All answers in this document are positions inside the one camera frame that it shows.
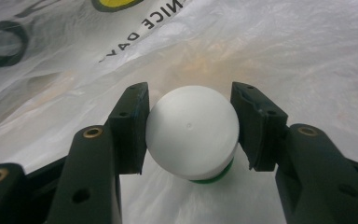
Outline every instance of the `green base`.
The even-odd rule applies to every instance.
[[[222,171],[222,173],[220,173],[220,175],[217,175],[214,178],[206,179],[206,180],[190,180],[190,181],[196,184],[212,184],[223,178],[223,176],[225,176],[226,173],[228,173],[229,169],[232,166],[232,162],[234,162],[234,159],[231,160],[231,162],[228,164],[228,166],[226,166],[226,168]]]

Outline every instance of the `ping pong ball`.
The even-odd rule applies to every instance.
[[[240,125],[231,103],[219,92],[186,86],[164,95],[146,123],[146,144],[166,171],[188,180],[213,178],[228,166]]]

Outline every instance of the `white plastic bag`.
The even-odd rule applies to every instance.
[[[115,34],[98,35],[105,26],[95,26],[63,41],[77,49],[72,40],[80,38],[79,46],[89,45],[84,53],[58,50],[51,63],[13,72],[29,79],[16,82],[0,70],[6,83],[0,85],[0,162],[32,171],[66,155],[75,132],[104,123],[125,88],[142,81],[149,83],[151,105],[185,85],[227,98],[232,81],[255,85],[289,115],[289,125],[321,128],[358,161],[358,0],[188,1],[149,37],[101,63],[109,53],[102,40]],[[98,43],[85,35],[98,36]],[[22,100],[5,107],[15,99]],[[149,154],[143,175],[121,180],[124,223],[285,223],[274,174],[248,171],[240,148],[232,170],[211,185],[176,178]]]

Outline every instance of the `yellow logo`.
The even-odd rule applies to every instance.
[[[101,12],[117,12],[133,7],[143,0],[92,0],[95,9]]]

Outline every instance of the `plastic sheet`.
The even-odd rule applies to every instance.
[[[105,14],[91,16],[70,2],[29,19],[40,38],[34,42],[50,43],[29,47],[40,57],[0,69],[0,162],[30,172],[66,155],[77,130],[104,123],[125,88],[141,81],[149,83],[151,105],[185,85],[227,98],[232,81],[255,85],[289,124],[321,128],[358,161],[358,0],[186,1],[148,37],[100,63],[120,42],[108,41],[117,33]],[[20,6],[5,3],[0,21]],[[123,14],[110,16],[121,21]],[[147,15],[123,17],[139,24]],[[60,30],[60,20],[71,22]],[[239,148],[227,176],[198,185],[146,154],[143,175],[121,177],[124,223],[285,223],[274,174],[247,168]]]

